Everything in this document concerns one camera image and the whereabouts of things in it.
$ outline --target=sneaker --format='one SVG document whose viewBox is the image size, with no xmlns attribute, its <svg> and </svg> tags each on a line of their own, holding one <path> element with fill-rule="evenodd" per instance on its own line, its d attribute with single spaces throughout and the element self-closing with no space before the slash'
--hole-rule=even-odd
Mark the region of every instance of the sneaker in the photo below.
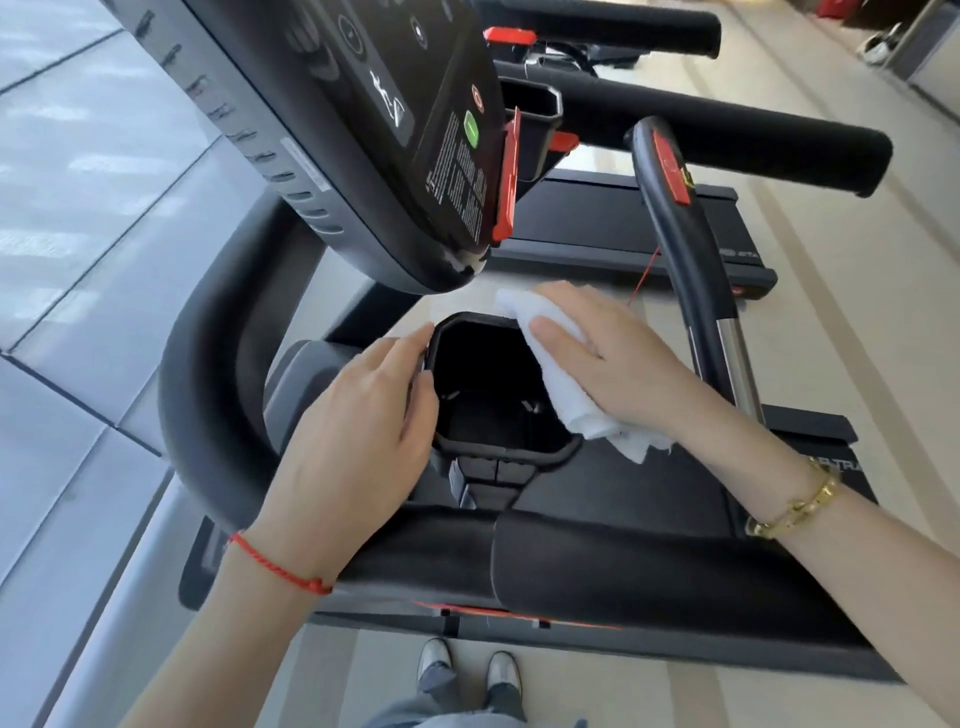
<svg viewBox="0 0 960 728">
<path fill-rule="evenodd" d="M 487 692 L 504 683 L 514 686 L 523 695 L 520 669 L 516 666 L 514 656 L 509 652 L 497 652 L 490 658 L 490 666 L 487 667 Z"/>
<path fill-rule="evenodd" d="M 437 663 L 453 668 L 453 661 L 450 659 L 450 650 L 447 649 L 446 643 L 439 637 L 428 641 L 427 644 L 423 646 L 423 651 L 420 653 L 420 666 L 417 669 L 418 685 L 420 684 L 420 679 L 423 677 L 423 674 Z"/>
</svg>

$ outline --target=jeans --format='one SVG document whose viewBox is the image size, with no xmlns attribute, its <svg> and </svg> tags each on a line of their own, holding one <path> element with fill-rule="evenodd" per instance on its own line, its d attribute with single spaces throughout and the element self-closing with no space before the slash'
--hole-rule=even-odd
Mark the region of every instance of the jeans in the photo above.
<svg viewBox="0 0 960 728">
<path fill-rule="evenodd" d="M 487 693 L 484 711 L 499 713 L 526 722 L 520 692 L 508 684 L 495 685 Z M 364 728 L 411 728 L 434 716 L 463 713 L 460 694 L 457 690 L 457 673 L 450 667 L 437 663 L 427 668 L 417 683 L 417 694 L 407 700 L 394 703 L 374 716 Z"/>
</svg>

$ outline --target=treadmill console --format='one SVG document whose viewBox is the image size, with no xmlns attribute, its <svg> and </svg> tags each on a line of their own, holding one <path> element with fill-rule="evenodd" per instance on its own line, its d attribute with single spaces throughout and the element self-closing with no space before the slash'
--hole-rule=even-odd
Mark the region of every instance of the treadmill console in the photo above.
<svg viewBox="0 0 960 728">
<path fill-rule="evenodd" d="M 467 0 L 111 0 L 324 242 L 411 293 L 463 285 L 496 223 L 506 113 Z"/>
</svg>

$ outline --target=hand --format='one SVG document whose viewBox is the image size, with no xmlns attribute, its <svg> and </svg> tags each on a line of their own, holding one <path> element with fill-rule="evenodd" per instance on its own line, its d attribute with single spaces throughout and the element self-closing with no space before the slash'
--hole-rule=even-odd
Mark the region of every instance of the hand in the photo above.
<svg viewBox="0 0 960 728">
<path fill-rule="evenodd" d="M 271 561 L 332 584 L 410 495 L 437 427 L 433 375 L 416 373 L 432 331 L 379 339 L 304 412 L 247 532 Z"/>
<path fill-rule="evenodd" d="M 535 291 L 559 306 L 588 339 L 584 346 L 554 322 L 535 319 L 531 332 L 605 412 L 679 440 L 684 406 L 706 385 L 662 339 L 622 303 L 565 280 Z"/>
</svg>

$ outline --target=red string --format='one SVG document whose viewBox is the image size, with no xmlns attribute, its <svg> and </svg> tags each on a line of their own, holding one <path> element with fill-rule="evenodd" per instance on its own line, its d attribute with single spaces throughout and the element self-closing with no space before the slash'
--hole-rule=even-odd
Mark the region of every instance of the red string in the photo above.
<svg viewBox="0 0 960 728">
<path fill-rule="evenodd" d="M 242 531 L 237 531 L 230 536 L 230 542 L 232 544 L 237 544 L 248 554 L 250 554 L 251 558 L 261 567 L 272 571 L 281 579 L 284 581 L 289 581 L 294 586 L 300 587 L 301 589 L 318 596 L 327 596 L 333 591 L 330 587 L 325 587 L 324 582 L 321 579 L 301 579 L 299 576 L 290 573 L 290 571 L 284 569 L 283 567 L 277 566 L 274 562 L 253 548 L 247 539 L 243 537 Z"/>
<path fill-rule="evenodd" d="M 643 271 L 643 275 L 640 276 L 640 283 L 636 285 L 634 292 L 630 294 L 630 300 L 627 301 L 627 306 L 629 306 L 631 303 L 634 302 L 634 298 L 636 298 L 637 291 L 640 290 L 640 286 L 643 285 L 643 282 L 647 280 L 647 276 L 650 274 L 650 269 L 654 267 L 654 260 L 657 259 L 657 255 L 659 254 L 660 254 L 660 246 L 658 245 L 657 249 L 654 250 L 654 254 L 650 256 L 650 262 L 647 263 L 647 269 Z"/>
</svg>

